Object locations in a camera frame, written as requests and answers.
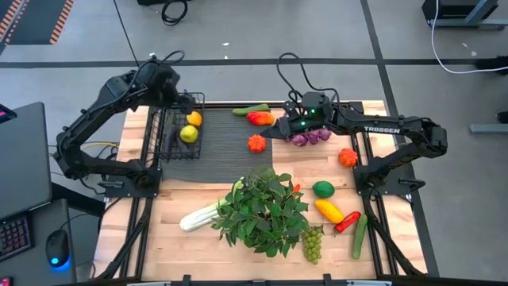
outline keyboard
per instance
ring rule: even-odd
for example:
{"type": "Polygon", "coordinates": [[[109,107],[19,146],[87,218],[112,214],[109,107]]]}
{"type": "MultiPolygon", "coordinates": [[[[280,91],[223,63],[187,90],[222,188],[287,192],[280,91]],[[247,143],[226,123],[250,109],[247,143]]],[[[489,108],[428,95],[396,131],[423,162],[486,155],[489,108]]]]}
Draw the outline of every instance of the keyboard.
{"type": "Polygon", "coordinates": [[[0,220],[0,262],[32,247],[28,215],[0,220]]]}

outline striped floor mat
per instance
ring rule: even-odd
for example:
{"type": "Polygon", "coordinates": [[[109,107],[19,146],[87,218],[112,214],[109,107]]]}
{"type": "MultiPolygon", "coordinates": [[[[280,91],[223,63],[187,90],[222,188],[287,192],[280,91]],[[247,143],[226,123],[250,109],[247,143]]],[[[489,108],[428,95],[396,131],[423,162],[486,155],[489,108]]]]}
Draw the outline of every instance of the striped floor mat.
{"type": "Polygon", "coordinates": [[[56,44],[74,0],[12,0],[0,22],[5,44],[56,44]]]}

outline computer mouse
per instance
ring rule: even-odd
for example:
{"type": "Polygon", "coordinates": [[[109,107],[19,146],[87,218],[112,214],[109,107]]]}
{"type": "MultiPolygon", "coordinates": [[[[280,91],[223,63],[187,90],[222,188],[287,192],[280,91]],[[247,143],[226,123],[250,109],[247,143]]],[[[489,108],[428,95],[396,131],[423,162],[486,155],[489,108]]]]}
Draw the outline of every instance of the computer mouse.
{"type": "Polygon", "coordinates": [[[69,244],[65,230],[55,230],[46,241],[46,257],[52,267],[60,267],[69,259],[69,244]]]}

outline white cable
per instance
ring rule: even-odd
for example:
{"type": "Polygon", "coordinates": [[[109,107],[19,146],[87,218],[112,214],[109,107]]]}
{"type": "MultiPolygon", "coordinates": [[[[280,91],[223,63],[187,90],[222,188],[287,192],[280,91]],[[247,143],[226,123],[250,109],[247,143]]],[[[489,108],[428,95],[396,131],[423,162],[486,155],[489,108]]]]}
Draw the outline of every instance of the white cable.
{"type": "Polygon", "coordinates": [[[466,75],[466,74],[471,74],[471,73],[475,73],[475,72],[498,72],[498,71],[508,69],[508,67],[495,68],[495,69],[484,69],[484,70],[474,70],[474,71],[452,71],[452,70],[447,69],[443,65],[441,60],[439,59],[439,56],[437,55],[437,52],[436,52],[436,45],[434,44],[434,30],[436,29],[436,21],[437,21],[438,14],[439,14],[439,0],[436,0],[436,17],[434,17],[434,21],[432,22],[432,32],[431,32],[430,42],[432,43],[432,50],[434,51],[434,56],[436,57],[437,62],[445,71],[450,72],[452,74],[456,74],[456,75],[466,75]]]}

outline black wire basket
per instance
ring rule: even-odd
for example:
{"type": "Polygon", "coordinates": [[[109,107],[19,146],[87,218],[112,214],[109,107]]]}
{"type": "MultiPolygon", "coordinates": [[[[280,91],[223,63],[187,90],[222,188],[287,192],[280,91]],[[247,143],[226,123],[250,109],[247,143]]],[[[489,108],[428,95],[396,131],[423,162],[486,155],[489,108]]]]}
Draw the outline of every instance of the black wire basket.
{"type": "MultiPolygon", "coordinates": [[[[205,95],[201,92],[184,92],[183,94],[191,95],[194,98],[194,111],[198,111],[201,114],[201,117],[204,118],[203,111],[205,110],[205,95]]],[[[160,138],[159,158],[166,161],[199,159],[199,156],[201,156],[203,126],[201,125],[198,128],[198,140],[192,144],[186,143],[188,150],[182,150],[180,145],[176,141],[173,141],[169,152],[167,152],[165,140],[167,133],[171,131],[172,126],[178,127],[178,130],[180,131],[185,125],[187,125],[187,115],[176,108],[165,108],[161,111],[163,132],[162,137],[160,138]]]]}

